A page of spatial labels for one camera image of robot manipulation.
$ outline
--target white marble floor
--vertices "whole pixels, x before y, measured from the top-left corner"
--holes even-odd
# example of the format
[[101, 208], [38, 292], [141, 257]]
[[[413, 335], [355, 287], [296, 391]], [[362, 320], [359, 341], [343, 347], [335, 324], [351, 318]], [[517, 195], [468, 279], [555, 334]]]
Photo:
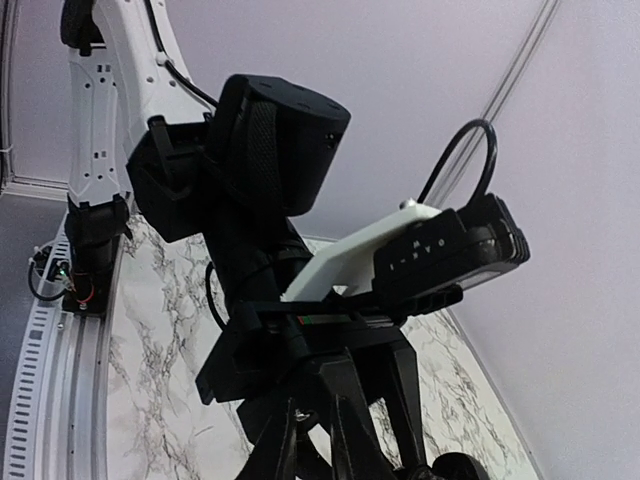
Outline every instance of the white marble floor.
[[[107, 455], [109, 480], [232, 480], [250, 451], [237, 405], [200, 403], [195, 376], [219, 330], [207, 308], [200, 237], [167, 245], [131, 222], [113, 312]], [[311, 247], [322, 244], [311, 242]], [[216, 303], [222, 306], [219, 288]], [[446, 312], [412, 319], [427, 455], [478, 458], [494, 480], [538, 479], [500, 402]], [[384, 431], [384, 418], [379, 432]], [[393, 457], [393, 438], [383, 446]]]

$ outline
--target black cable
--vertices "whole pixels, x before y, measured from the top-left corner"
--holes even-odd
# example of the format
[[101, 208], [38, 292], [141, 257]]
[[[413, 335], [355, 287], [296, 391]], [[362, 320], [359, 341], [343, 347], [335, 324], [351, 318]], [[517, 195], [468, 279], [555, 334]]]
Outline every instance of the black cable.
[[211, 291], [211, 274], [213, 273], [213, 263], [209, 262], [207, 265], [207, 269], [204, 272], [204, 287], [207, 292], [207, 303], [209, 304], [209, 310], [211, 310], [211, 314], [213, 315], [213, 319], [216, 321], [221, 330], [226, 328], [226, 324], [224, 320], [218, 313], [218, 309], [216, 308], [216, 304], [213, 302], [213, 292]]
[[422, 189], [422, 192], [418, 197], [418, 203], [424, 203], [427, 195], [431, 191], [431, 188], [433, 188], [433, 185], [436, 183], [436, 179], [438, 178], [440, 171], [445, 166], [445, 164], [449, 160], [449, 157], [456, 149], [462, 138], [471, 130], [478, 127], [484, 130], [484, 134], [487, 137], [487, 157], [485, 159], [484, 168], [482, 170], [480, 180], [478, 181], [478, 185], [476, 186], [476, 189], [474, 190], [467, 204], [473, 203], [486, 195], [487, 189], [489, 188], [489, 183], [491, 183], [491, 177], [493, 177], [493, 171], [495, 170], [496, 166], [496, 158], [498, 156], [498, 139], [496, 137], [496, 131], [494, 130], [493, 125], [491, 125], [491, 122], [485, 120], [484, 118], [476, 118], [475, 120], [471, 120], [470, 122], [468, 122], [464, 127], [458, 130], [458, 133], [453, 136], [453, 138], [449, 142], [449, 145], [447, 145], [447, 148], [445, 148], [442, 156], [440, 157], [440, 160], [438, 160], [438, 163], [431, 172], [429, 180], [427, 180], [426, 185]]
[[43, 302], [55, 302], [56, 300], [59, 300], [62, 297], [64, 297], [65, 293], [67, 293], [66, 289], [62, 289], [60, 293], [53, 295], [51, 297], [45, 297], [44, 295], [41, 295], [40, 293], [38, 293], [38, 291], [33, 286], [33, 270], [34, 269], [35, 269], [35, 263], [32, 262], [31, 265], [29, 265], [29, 273], [27, 274], [27, 283], [29, 284], [29, 290], [31, 290], [31, 293], [33, 294], [34, 297], [36, 297], [38, 300], [41, 300]]
[[193, 93], [196, 97], [200, 97], [202, 100], [210, 105], [213, 105], [216, 108], [218, 107], [218, 101], [208, 93], [198, 88], [195, 84], [187, 80], [187, 78], [178, 71], [173, 62], [167, 61], [167, 63], [165, 63], [165, 68], [169, 71], [171, 76], [178, 81], [178, 83], [180, 83], [184, 88]]
[[[164, 48], [164, 42], [162, 41], [162, 37], [160, 36], [160, 29], [158, 28], [158, 22], [156, 22], [156, 15], [153, 13], [153, 5], [151, 5], [151, 0], [144, 0], [144, 5], [147, 10], [147, 15], [149, 17], [149, 23], [151, 24], [151, 34], [153, 35], [153, 41], [156, 44], [156, 48], [158, 52], [167, 54], [167, 51]], [[173, 64], [171, 60], [167, 60], [164, 64], [165, 68], [171, 74], [176, 81], [182, 85], [184, 88], [193, 93], [196, 97], [201, 98], [205, 102], [211, 104], [214, 107], [218, 106], [218, 101], [213, 98], [211, 95], [205, 93], [203, 90], [198, 88], [195, 84], [190, 82], [187, 77], [182, 75]]]

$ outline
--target screw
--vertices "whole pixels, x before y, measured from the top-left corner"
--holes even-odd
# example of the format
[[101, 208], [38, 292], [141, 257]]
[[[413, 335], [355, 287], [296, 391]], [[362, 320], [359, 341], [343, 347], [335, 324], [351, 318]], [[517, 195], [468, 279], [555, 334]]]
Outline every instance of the screw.
[[417, 205], [416, 201], [413, 198], [408, 198], [404, 202], [400, 204], [400, 210], [404, 210], [405, 208], [415, 207]]
[[307, 418], [309, 418], [311, 414], [302, 413], [300, 410], [296, 408], [296, 422], [304, 422]]

